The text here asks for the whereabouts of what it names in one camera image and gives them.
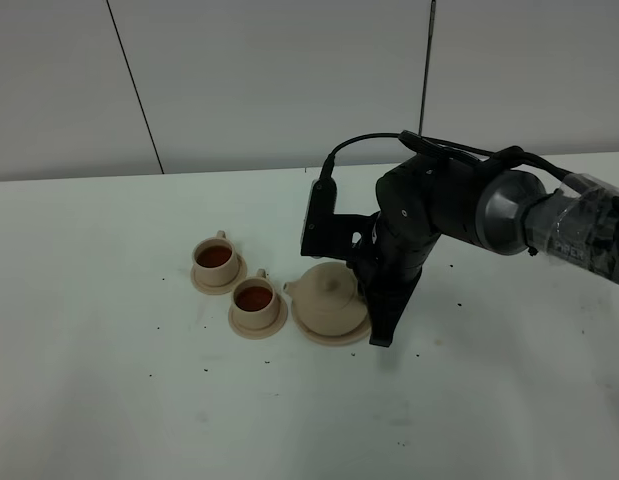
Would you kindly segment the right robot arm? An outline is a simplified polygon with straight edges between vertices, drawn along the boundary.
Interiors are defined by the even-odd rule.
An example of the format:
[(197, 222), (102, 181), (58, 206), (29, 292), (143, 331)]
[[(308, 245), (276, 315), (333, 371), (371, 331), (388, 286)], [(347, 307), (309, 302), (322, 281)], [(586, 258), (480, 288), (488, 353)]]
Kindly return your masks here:
[(376, 183), (379, 213), (354, 271), (371, 322), (370, 342), (391, 345), (422, 267), (448, 236), (499, 254), (542, 252), (619, 285), (619, 192), (566, 174), (554, 192), (533, 174), (416, 155)]

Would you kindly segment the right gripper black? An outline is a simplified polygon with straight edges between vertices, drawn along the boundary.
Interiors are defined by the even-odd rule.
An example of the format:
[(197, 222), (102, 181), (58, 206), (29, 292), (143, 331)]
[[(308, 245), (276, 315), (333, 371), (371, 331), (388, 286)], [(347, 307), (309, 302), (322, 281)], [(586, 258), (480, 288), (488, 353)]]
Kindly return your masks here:
[(348, 265), (371, 324), (369, 343), (391, 346), (396, 328), (436, 242), (448, 236), (489, 250), (486, 203), (494, 174), (476, 159), (418, 154), (375, 187), (379, 211), (363, 220)]

